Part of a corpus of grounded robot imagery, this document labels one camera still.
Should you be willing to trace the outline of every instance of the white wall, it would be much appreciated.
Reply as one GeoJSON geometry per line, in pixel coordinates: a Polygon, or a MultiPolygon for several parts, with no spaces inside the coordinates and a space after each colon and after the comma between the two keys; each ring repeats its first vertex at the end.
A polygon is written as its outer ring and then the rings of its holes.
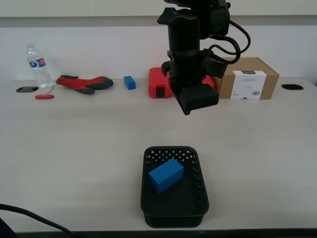
{"type": "MultiPolygon", "coordinates": [[[[260,57],[281,76],[317,81],[317,17],[234,17],[252,36],[245,57],[260,57]]],[[[245,45],[242,34],[230,35],[245,45]]],[[[146,78],[168,60],[167,28],[156,17],[0,18],[1,81],[32,79],[25,44],[45,54],[54,78],[146,78]]],[[[213,42],[206,40],[202,47],[213,42]]]]}
{"type": "MultiPolygon", "coordinates": [[[[317,15],[316,0],[230,2],[233,16],[317,15]]],[[[162,0],[2,0],[0,17],[157,16],[165,7],[172,6],[162,0]]]]}

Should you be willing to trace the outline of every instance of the blue foam block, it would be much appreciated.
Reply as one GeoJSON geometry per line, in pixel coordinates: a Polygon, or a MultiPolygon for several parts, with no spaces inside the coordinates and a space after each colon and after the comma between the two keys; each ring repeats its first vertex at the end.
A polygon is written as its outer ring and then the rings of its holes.
{"type": "Polygon", "coordinates": [[[175,159],[171,159],[149,172],[150,184],[158,194],[180,181],[183,176],[184,167],[175,159]]]}
{"type": "Polygon", "coordinates": [[[131,76],[124,77],[124,84],[129,90],[136,89],[135,81],[131,76]]]}

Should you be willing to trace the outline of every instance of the black basket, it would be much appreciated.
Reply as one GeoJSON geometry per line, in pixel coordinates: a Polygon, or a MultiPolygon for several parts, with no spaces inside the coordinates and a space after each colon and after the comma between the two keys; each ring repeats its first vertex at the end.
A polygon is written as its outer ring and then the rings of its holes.
{"type": "Polygon", "coordinates": [[[209,202],[196,150],[188,146],[150,147],[144,153],[141,208],[152,228],[192,228],[202,222],[209,202]],[[184,178],[157,194],[149,172],[174,158],[184,167],[184,178]]]}

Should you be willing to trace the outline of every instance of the red screwdriver handle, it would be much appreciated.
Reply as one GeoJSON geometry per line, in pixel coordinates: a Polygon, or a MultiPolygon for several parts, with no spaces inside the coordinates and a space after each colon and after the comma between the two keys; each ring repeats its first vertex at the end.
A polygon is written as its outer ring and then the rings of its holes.
{"type": "Polygon", "coordinates": [[[36,95],[36,99],[52,99],[54,98],[54,95],[51,94],[42,94],[42,95],[36,95]]]}

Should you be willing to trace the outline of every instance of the plastic bottle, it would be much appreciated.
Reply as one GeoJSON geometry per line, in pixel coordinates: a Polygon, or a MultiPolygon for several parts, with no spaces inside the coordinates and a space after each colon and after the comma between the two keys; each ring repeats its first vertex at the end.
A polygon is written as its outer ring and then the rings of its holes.
{"type": "Polygon", "coordinates": [[[44,57],[33,44],[27,44],[26,58],[35,74],[35,80],[40,88],[49,88],[54,85],[48,73],[44,57]]]}

